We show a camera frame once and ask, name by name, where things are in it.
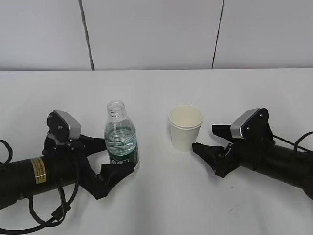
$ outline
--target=bottle neck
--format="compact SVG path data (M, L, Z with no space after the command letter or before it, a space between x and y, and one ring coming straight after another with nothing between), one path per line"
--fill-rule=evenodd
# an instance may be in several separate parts
M125 105L120 100L114 100L108 103L108 116L113 119L121 119L126 116Z

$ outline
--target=water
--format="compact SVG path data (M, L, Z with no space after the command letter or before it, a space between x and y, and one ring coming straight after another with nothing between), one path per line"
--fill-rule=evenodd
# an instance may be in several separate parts
M105 132L105 141L111 164L133 162L137 165L138 146L134 129L123 126L113 128Z

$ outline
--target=green bottle label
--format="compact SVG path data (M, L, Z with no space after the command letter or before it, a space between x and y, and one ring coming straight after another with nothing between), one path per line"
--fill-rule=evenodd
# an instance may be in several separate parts
M137 165L138 163L138 145L136 148L130 152L129 154L123 156L117 156L109 152L110 163L113 165L118 165L122 163L134 163Z

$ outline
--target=cup rim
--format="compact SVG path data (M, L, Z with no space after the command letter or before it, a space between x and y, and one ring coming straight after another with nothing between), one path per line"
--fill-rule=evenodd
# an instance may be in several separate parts
M170 118L170 113L171 113L171 111L172 111L174 108L181 107L181 106L189 106L189 107L193 107L193 108L197 109L197 110L201 113L201 116L202 116L201 121L200 121L199 123L197 123L196 125L192 125L192 126L177 126L177 125L175 125L175 124L172 122L171 118ZM173 108L168 112L168 119L169 119L170 123L171 123L174 127L178 128L178 129L180 129L180 130L192 130L192 129L198 128L199 126L201 126L201 125L203 124L203 113L202 113L201 110L200 110L199 108L197 108L196 106L189 105L189 104L181 104L181 105L177 105L177 106L173 107Z

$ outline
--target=yellow label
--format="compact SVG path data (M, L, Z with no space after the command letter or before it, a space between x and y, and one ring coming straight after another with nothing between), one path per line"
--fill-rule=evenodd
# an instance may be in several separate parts
M45 165L41 157L30 160L35 173L36 184L41 184L47 181L47 174L45 172Z

